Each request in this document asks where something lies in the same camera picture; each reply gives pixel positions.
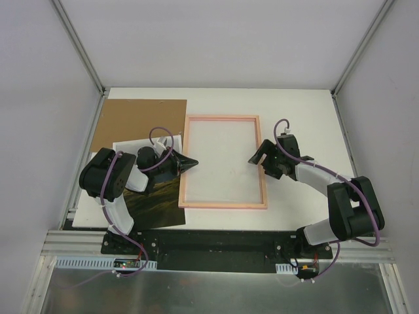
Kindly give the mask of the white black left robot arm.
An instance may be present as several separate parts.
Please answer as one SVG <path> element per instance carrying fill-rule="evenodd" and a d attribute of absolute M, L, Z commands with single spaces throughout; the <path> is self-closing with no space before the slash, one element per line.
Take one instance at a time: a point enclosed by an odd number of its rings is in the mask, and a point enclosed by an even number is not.
<path fill-rule="evenodd" d="M 173 148 L 141 147 L 137 154 L 101 148 L 79 177 L 79 186 L 102 206 L 108 230 L 117 234 L 115 245 L 123 254 L 137 250 L 131 234 L 134 219 L 129 214 L 124 191 L 150 195 L 156 184 L 168 183 L 199 164 Z"/>

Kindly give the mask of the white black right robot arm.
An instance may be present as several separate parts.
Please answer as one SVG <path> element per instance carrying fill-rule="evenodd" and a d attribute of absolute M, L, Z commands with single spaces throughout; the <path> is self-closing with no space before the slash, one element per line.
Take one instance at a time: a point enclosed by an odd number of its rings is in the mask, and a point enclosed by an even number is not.
<path fill-rule="evenodd" d="M 328 218 L 296 231 L 295 255 L 310 258 L 329 243 L 356 240 L 379 231 L 385 220 L 372 182 L 365 176 L 345 177 L 323 167 L 310 156 L 302 156 L 294 135 L 282 133 L 276 142 L 265 139 L 248 160 L 261 164 L 264 173 L 277 180 L 287 176 L 307 184 L 327 198 Z"/>

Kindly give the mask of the mountain landscape photo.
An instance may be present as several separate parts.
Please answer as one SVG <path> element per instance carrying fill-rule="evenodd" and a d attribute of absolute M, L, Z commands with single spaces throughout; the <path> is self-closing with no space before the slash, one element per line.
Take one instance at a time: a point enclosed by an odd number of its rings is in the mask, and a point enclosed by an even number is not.
<path fill-rule="evenodd" d="M 123 195 L 137 231 L 182 226 L 186 224 L 185 210 L 178 206 L 180 178 L 156 183 L 147 194 L 127 183 Z"/>

